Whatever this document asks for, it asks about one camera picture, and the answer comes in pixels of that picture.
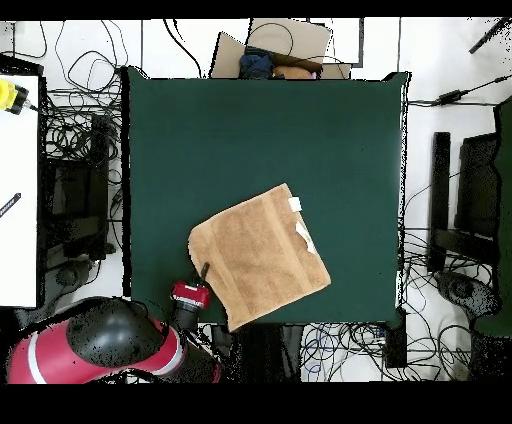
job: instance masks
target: brown object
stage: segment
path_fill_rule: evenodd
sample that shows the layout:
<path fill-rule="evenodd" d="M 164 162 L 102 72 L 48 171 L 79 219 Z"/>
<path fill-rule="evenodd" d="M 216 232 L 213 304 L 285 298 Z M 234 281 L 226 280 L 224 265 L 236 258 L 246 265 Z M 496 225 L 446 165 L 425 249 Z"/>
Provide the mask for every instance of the brown object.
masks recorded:
<path fill-rule="evenodd" d="M 272 72 L 276 77 L 284 75 L 285 79 L 312 79 L 311 72 L 298 66 L 277 66 Z"/>
<path fill-rule="evenodd" d="M 330 284 L 318 253 L 308 251 L 307 230 L 286 184 L 226 209 L 195 227 L 189 253 L 224 305 L 229 331 Z"/>
<path fill-rule="evenodd" d="M 321 79 L 349 79 L 352 65 L 347 63 L 324 63 Z"/>

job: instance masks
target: dark green tablecloth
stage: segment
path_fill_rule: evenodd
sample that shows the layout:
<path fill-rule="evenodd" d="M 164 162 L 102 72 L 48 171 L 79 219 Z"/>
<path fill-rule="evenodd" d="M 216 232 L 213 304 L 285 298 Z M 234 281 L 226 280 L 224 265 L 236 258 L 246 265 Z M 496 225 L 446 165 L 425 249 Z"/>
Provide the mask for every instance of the dark green tablecloth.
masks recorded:
<path fill-rule="evenodd" d="M 395 318 L 402 89 L 389 81 L 130 77 L 132 298 L 157 317 L 212 215 L 286 182 L 332 284 L 259 322 Z M 224 322 L 217 299 L 203 322 Z"/>

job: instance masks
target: floor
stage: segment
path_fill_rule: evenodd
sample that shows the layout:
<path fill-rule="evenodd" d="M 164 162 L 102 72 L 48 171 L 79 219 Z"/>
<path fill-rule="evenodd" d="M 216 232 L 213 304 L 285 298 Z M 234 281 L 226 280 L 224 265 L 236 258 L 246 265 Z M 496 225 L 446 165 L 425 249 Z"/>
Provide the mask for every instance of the floor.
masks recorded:
<path fill-rule="evenodd" d="M 332 44 L 326 54 L 346 63 L 358 61 L 359 26 L 358 19 L 352 18 L 311 18 L 312 22 L 323 22 L 333 29 Z M 409 86 L 409 100 L 433 100 L 440 94 L 454 89 L 473 88 L 496 77 L 512 72 L 509 34 L 502 34 L 487 43 L 474 55 L 468 50 L 493 25 L 496 18 L 365 18 L 364 19 L 364 61 L 363 67 L 352 70 L 352 79 L 382 79 L 390 72 L 409 71 L 412 80 Z M 73 62 L 87 50 L 97 50 L 112 56 L 115 46 L 119 64 L 128 63 L 144 69 L 153 78 L 195 78 L 197 68 L 168 36 L 161 20 L 114 21 L 116 26 L 105 21 L 42 22 L 47 41 L 47 51 L 41 59 L 33 59 L 45 67 L 49 89 L 69 88 L 63 76 L 56 51 L 62 59 L 62 66 L 70 69 Z M 245 41 L 248 20 L 178 20 L 181 37 L 187 49 L 197 58 L 202 72 L 207 74 L 219 31 L 225 31 L 234 38 Z M 45 43 L 39 22 L 16 24 L 16 51 L 34 56 L 44 52 Z M 0 22 L 0 51 L 12 50 L 12 28 Z M 86 81 L 94 55 L 83 57 L 70 74 L 75 80 Z M 91 86 L 104 85 L 110 78 L 111 69 L 97 62 L 91 73 Z M 469 94 L 464 102 L 499 103 L 512 95 L 512 79 L 501 84 L 492 84 Z M 468 136 L 494 131 L 492 107 L 453 105 L 443 108 L 410 106 L 407 114 L 407 176 L 406 199 L 427 187 L 430 183 L 431 140 L 434 132 L 451 133 L 451 173 L 459 167 L 458 151 L 463 139 Z M 112 167 L 120 171 L 119 161 Z M 451 179 L 450 223 L 453 224 L 456 207 L 455 192 L 457 178 Z M 424 252 L 424 245 L 417 238 L 425 239 L 426 231 L 412 228 L 427 227 L 428 190 L 415 197 L 405 215 L 406 242 L 409 250 Z M 122 211 L 116 218 L 120 219 Z M 121 234 L 120 223 L 117 233 Z M 116 244 L 113 234 L 110 241 Z M 470 349 L 467 333 L 462 329 L 450 329 L 443 333 L 442 342 L 451 351 L 457 351 L 457 358 L 446 353 L 442 356 L 448 373 L 440 367 L 438 354 L 431 354 L 433 341 L 428 339 L 427 325 L 433 338 L 450 324 L 467 326 L 461 309 L 442 299 L 426 276 L 425 269 L 415 264 L 411 273 L 418 279 L 407 290 L 407 333 L 409 335 L 409 363 L 407 369 L 382 369 L 380 358 L 382 335 L 377 331 L 356 332 L 356 337 L 365 340 L 368 349 L 362 351 L 351 345 L 343 324 L 313 325 L 306 329 L 303 340 L 303 358 L 307 359 L 303 369 L 303 381 L 370 381 L 388 379 L 464 379 L 467 371 L 464 362 Z M 104 261 L 97 280 L 60 302 L 63 306 L 71 301 L 92 295 L 122 295 L 123 274 L 121 252 L 118 251 Z"/>

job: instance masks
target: black chair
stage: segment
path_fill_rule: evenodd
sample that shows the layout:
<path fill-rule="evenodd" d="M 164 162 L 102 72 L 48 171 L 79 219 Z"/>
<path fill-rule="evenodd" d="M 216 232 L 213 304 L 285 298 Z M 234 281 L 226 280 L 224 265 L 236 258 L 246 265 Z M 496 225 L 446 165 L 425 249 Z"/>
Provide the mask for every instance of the black chair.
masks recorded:
<path fill-rule="evenodd" d="M 479 317 L 496 315 L 501 308 L 496 275 L 500 179 L 494 158 L 498 148 L 499 137 L 495 133 L 464 140 L 455 228 L 448 230 L 450 134 L 436 133 L 433 140 L 427 269 L 434 272 L 441 296 L 460 306 L 468 318 L 472 346 L 470 380 L 512 377 L 512 339 L 475 330 Z M 447 251 L 490 265 L 492 288 L 463 274 L 445 271 Z"/>

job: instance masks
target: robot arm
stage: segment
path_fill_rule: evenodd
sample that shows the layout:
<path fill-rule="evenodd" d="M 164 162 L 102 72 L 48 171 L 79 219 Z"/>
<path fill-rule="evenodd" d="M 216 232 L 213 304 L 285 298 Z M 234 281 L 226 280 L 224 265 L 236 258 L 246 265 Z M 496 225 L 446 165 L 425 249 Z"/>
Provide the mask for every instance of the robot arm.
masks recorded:
<path fill-rule="evenodd" d="M 188 305 L 185 318 L 178 308 L 177 320 L 190 322 L 197 301 L 182 302 Z M 120 298 L 93 303 L 19 342 L 11 354 L 8 382 L 80 384 L 126 369 L 150 372 L 164 382 L 220 380 L 221 367 L 213 357 L 150 318 L 140 304 Z"/>

